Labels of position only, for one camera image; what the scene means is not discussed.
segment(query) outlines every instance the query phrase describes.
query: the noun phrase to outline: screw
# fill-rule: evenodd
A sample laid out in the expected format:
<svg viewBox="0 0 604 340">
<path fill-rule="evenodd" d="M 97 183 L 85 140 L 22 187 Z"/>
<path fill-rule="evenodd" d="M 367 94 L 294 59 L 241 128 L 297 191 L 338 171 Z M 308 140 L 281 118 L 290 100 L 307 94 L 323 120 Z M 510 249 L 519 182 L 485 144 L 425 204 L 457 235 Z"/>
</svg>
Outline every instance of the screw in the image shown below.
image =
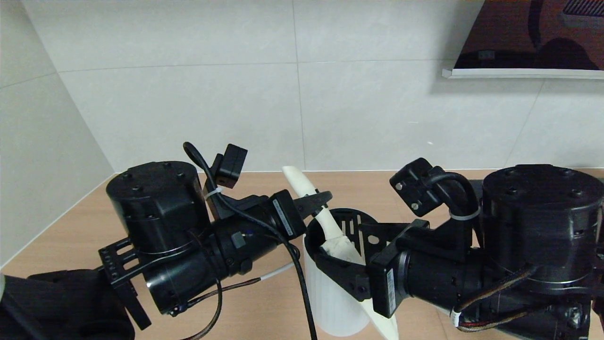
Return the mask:
<svg viewBox="0 0 604 340">
<path fill-rule="evenodd" d="M 572 198 L 579 198 L 581 197 L 581 195 L 583 195 L 583 192 L 581 190 L 573 189 L 568 195 Z"/>
</svg>

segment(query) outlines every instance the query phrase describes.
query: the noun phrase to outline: wooden countertop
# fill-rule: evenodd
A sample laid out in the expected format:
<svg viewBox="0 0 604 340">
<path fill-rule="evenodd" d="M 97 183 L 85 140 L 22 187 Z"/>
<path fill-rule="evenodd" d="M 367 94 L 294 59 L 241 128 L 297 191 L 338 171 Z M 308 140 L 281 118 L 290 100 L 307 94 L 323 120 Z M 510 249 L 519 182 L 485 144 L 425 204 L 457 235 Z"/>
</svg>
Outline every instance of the wooden countertop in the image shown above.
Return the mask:
<svg viewBox="0 0 604 340">
<path fill-rule="evenodd" d="M 468 178 L 483 178 L 490 171 L 459 171 Z M 604 169 L 586 171 L 604 177 Z M 346 207 L 365 211 L 380 222 L 409 222 L 414 215 L 388 185 L 393 172 L 308 172 L 307 176 L 321 190 L 330 190 L 331 208 Z M 33 241 L 3 272 L 26 277 L 34 273 L 63 269 L 96 268 L 100 265 L 98 249 L 124 238 L 125 232 L 107 198 L 105 184 L 82 200 L 38 239 Z M 242 198 L 247 195 L 271 195 L 279 190 L 293 192 L 280 172 L 244 173 L 235 189 L 226 195 Z M 437 226 L 448 218 L 447 210 L 439 208 L 425 219 Z M 294 241 L 301 249 L 301 238 Z M 254 263 L 245 276 L 234 276 L 224 285 L 238 283 L 263 275 L 289 262 L 283 246 Z M 133 283 L 139 299 L 153 324 L 138 331 L 137 339 L 171 340 L 186 338 L 206 326 L 214 314 L 216 297 L 210 298 L 187 312 L 172 318 L 160 315 L 153 304 L 142 276 Z M 591 340 L 604 340 L 602 328 L 592 313 Z M 426 302 L 406 299 L 396 312 L 401 340 L 512 340 L 496 330 L 463 333 L 455 329 L 449 318 Z M 338 339 L 317 328 L 320 340 Z M 225 292 L 223 310 L 218 323 L 205 339 L 309 339 L 300 286 L 294 269 L 289 269 L 266 282 Z M 348 339 L 381 337 L 369 324 L 362 332 Z"/>
</svg>

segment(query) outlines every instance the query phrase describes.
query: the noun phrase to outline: black cable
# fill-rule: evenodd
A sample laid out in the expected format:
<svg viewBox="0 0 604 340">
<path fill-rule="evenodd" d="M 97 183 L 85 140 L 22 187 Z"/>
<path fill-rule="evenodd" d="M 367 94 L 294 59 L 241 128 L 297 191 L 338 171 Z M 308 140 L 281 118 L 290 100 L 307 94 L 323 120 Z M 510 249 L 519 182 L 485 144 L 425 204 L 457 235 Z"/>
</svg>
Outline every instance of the black cable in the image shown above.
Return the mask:
<svg viewBox="0 0 604 340">
<path fill-rule="evenodd" d="M 514 310 L 511 312 L 507 312 L 503 315 L 498 316 L 495 319 L 487 320 L 487 321 L 477 321 L 477 322 L 461 322 L 457 329 L 462 332 L 480 332 L 483 330 L 491 329 L 497 327 L 499 325 L 507 324 L 508 322 L 514 321 L 516 319 L 525 317 L 534 312 L 538 312 L 540 310 L 545 310 L 549 308 L 551 304 L 544 304 L 540 306 L 528 306 L 521 308 L 519 310 Z"/>
<path fill-rule="evenodd" d="M 205 326 L 204 329 L 199 331 L 199 333 L 191 335 L 188 338 L 182 339 L 182 340 L 199 340 L 199 339 L 203 338 L 204 336 L 206 336 L 210 332 L 210 330 L 212 330 L 214 325 L 216 325 L 216 323 L 218 322 L 218 318 L 220 318 L 220 313 L 222 311 L 222 285 L 220 283 L 220 278 L 218 277 L 218 274 L 217 274 L 218 271 L 214 267 L 214 263 L 212 263 L 210 261 L 210 256 L 208 255 L 205 248 L 201 244 L 201 241 L 199 240 L 197 235 L 195 235 L 193 232 L 189 231 L 189 234 L 193 237 L 193 239 L 195 241 L 197 241 L 197 244 L 199 245 L 200 251 L 202 252 L 202 254 L 205 257 L 205 260 L 210 264 L 212 274 L 214 274 L 214 279 L 216 280 L 216 293 L 218 294 L 218 304 L 216 305 L 216 312 L 214 313 L 212 320 L 210 320 L 208 325 Z"/>
<path fill-rule="evenodd" d="M 533 275 L 537 269 L 537 266 L 526 265 L 525 268 L 506 276 L 505 278 L 497 281 L 494 285 L 488 288 L 478 289 L 468 297 L 460 300 L 453 307 L 453 312 L 461 313 L 464 309 L 468 308 L 470 305 L 479 300 L 486 299 L 494 294 L 502 292 L 503 290 L 517 286 Z"/>
<path fill-rule="evenodd" d="M 426 186 L 434 185 L 443 180 L 456 181 L 461 185 L 467 195 L 467 211 L 468 215 L 474 214 L 478 210 L 478 199 L 476 193 L 469 180 L 466 177 L 457 174 L 455 172 L 443 172 L 442 174 L 432 175 L 426 179 L 423 179 L 423 184 Z"/>
<path fill-rule="evenodd" d="M 195 148 L 195 146 L 193 146 L 193 144 L 191 144 L 189 142 L 185 142 L 182 145 L 182 147 L 184 148 L 184 150 L 185 150 L 186 154 L 189 156 L 189 158 L 196 165 L 198 165 L 200 168 L 202 168 L 202 170 L 204 171 L 205 175 L 207 176 L 207 180 L 211 186 L 210 191 L 216 190 L 217 189 L 216 182 L 214 181 L 214 177 L 212 175 L 210 167 L 208 166 L 208 163 L 206 163 L 203 156 L 201 156 L 201 153 L 199 153 L 199 151 Z M 298 274 L 298 280 L 300 282 L 300 290 L 302 291 L 302 297 L 304 299 L 304 309 L 306 311 L 306 319 L 308 321 L 310 338 L 311 338 L 311 340 L 317 340 L 315 322 L 312 317 L 312 310 L 310 309 L 310 299 L 308 296 L 308 290 L 306 289 L 306 280 L 304 279 L 304 272 L 302 270 L 302 265 L 300 264 L 300 260 L 296 257 L 296 253 L 294 252 L 293 248 L 291 247 L 292 246 L 291 243 L 274 227 L 270 226 L 269 224 L 265 223 L 264 221 L 261 221 L 253 216 L 250 216 L 246 212 L 241 211 L 240 209 L 234 207 L 231 203 L 229 203 L 224 198 L 222 193 L 217 192 L 216 197 L 220 200 L 220 202 L 222 204 L 224 204 L 228 209 L 233 211 L 235 214 L 237 214 L 255 224 L 258 224 L 259 226 L 261 226 L 261 227 L 267 229 L 268 231 L 270 231 L 271 233 L 273 233 L 279 239 L 279 242 L 283 243 L 285 248 L 288 250 L 289 255 L 292 258 L 292 261 L 294 262 L 296 272 Z"/>
<path fill-rule="evenodd" d="M 258 283 L 260 281 L 261 281 L 260 278 L 253 278 L 251 280 L 247 280 L 247 281 L 244 281 L 244 282 L 240 282 L 240 283 L 232 284 L 230 286 L 226 286 L 226 287 L 224 287 L 222 289 L 222 291 L 226 292 L 228 290 L 233 290 L 235 288 L 241 288 L 241 287 L 249 286 L 251 284 Z M 191 307 L 195 306 L 196 304 L 200 303 L 201 301 L 203 301 L 203 300 L 205 300 L 207 298 L 211 298 L 212 296 L 214 296 L 216 294 L 218 294 L 218 290 L 217 289 L 211 291 L 210 293 L 203 294 L 202 296 L 200 296 L 198 298 L 192 299 L 191 301 L 189 301 L 187 303 L 187 308 L 191 308 Z"/>
<path fill-rule="evenodd" d="M 455 172 L 444 172 L 442 174 L 436 174 L 436 175 L 432 175 L 426 179 L 423 179 L 423 184 L 425 186 L 431 186 L 434 185 L 440 181 L 443 180 L 452 180 L 452 181 L 456 181 L 457 183 L 459 183 L 461 185 L 461 188 L 464 190 L 464 192 L 466 193 L 466 199 L 467 199 L 467 205 L 466 205 L 466 216 L 471 216 L 472 214 L 475 214 L 478 211 L 478 207 L 479 207 L 479 202 L 478 202 L 478 198 L 476 197 L 476 192 L 474 191 L 474 187 L 472 186 L 472 184 L 470 183 L 469 180 L 467 180 L 466 177 L 455 173 Z M 461 209 L 458 207 L 457 204 L 455 204 L 455 202 L 453 202 L 452 200 L 447 199 L 445 201 L 445 204 L 447 204 L 449 206 L 450 209 L 452 209 L 453 214 L 455 214 L 456 216 L 460 216 L 458 214 L 456 214 L 454 211 L 460 211 Z M 474 232 L 476 233 L 476 239 L 478 240 L 478 245 L 481 248 L 484 248 L 484 234 L 483 231 L 481 229 L 481 226 L 479 223 L 476 222 L 476 219 L 473 219 L 473 229 Z"/>
<path fill-rule="evenodd" d="M 268 238 L 272 238 L 273 240 L 277 240 L 278 242 L 281 242 L 278 237 L 270 235 L 270 234 L 264 234 L 264 233 L 262 233 L 262 234 L 259 234 L 259 235 L 264 236 L 264 237 L 268 237 Z M 298 249 L 298 247 L 296 247 L 295 244 L 290 243 L 289 245 L 290 245 L 291 248 L 293 248 L 294 253 L 296 254 L 296 258 L 299 260 L 300 259 L 300 250 Z"/>
</svg>

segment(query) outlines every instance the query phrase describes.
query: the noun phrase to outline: label sticker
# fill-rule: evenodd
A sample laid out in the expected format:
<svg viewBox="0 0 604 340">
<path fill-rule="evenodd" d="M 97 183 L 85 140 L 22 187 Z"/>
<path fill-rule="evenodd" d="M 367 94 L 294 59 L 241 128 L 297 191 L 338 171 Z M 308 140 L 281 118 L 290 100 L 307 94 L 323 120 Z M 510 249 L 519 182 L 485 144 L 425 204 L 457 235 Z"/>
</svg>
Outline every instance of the label sticker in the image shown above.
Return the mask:
<svg viewBox="0 0 604 340">
<path fill-rule="evenodd" d="M 289 236 L 294 236 L 294 231 L 292 230 L 292 226 L 289 225 L 288 219 L 285 218 L 285 214 L 283 213 L 283 209 L 281 209 L 281 205 L 277 200 L 272 201 L 272 205 L 275 206 L 277 213 L 279 214 L 279 218 L 281 218 L 281 222 L 283 222 L 283 226 L 285 230 L 288 232 Z"/>
<path fill-rule="evenodd" d="M 393 313 L 396 308 L 396 294 L 394 293 L 394 270 L 392 268 L 386 274 L 386 280 L 388 283 L 388 307 L 390 313 Z"/>
</svg>

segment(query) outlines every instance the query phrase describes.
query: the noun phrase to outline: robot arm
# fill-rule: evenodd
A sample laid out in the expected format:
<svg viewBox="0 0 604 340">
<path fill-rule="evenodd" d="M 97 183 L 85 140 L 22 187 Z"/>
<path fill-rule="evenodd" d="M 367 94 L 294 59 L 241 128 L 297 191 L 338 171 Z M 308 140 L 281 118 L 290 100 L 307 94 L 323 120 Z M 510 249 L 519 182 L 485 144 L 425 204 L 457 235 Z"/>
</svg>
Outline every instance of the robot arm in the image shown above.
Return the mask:
<svg viewBox="0 0 604 340">
<path fill-rule="evenodd" d="M 306 249 L 326 275 L 354 288 L 347 289 L 352 296 L 373 298 L 386 317 L 405 298 L 420 298 L 463 332 L 587 339 L 591 303 L 602 315 L 604 296 L 600 180 L 551 165 L 502 169 L 482 182 L 481 209 L 468 180 L 424 159 L 390 184 L 417 216 L 445 204 L 451 219 L 435 229 L 424 220 L 363 223 L 367 265 L 349 264 L 347 271 L 320 252 L 321 229 L 311 223 Z M 357 212 L 334 212 L 341 220 L 351 214 Z M 480 247 L 471 246 L 472 230 Z M 372 236 L 379 241 L 367 247 Z"/>
<path fill-rule="evenodd" d="M 191 144 L 184 146 L 195 163 L 207 167 Z M 306 232 L 304 219 L 332 195 L 322 192 L 296 200 L 287 190 L 242 200 L 222 195 L 216 183 L 233 188 L 246 153 L 229 145 L 211 169 L 204 169 L 212 178 L 203 188 L 197 169 L 186 162 L 146 163 L 114 177 L 106 192 L 127 237 L 99 250 L 102 266 L 95 270 L 7 277 L 0 301 L 2 338 L 132 340 L 135 332 L 126 311 L 139 329 L 151 325 L 131 283 L 142 275 L 158 310 L 172 317 L 219 295 L 211 324 L 190 338 L 198 339 L 216 322 L 222 291 L 263 279 L 223 288 L 220 282 L 226 277 L 248 273 L 255 260 L 281 243 L 300 273 L 300 251 L 289 241 Z M 213 285 L 218 289 L 198 296 Z M 309 326 L 313 335 L 310 313 Z"/>
</svg>

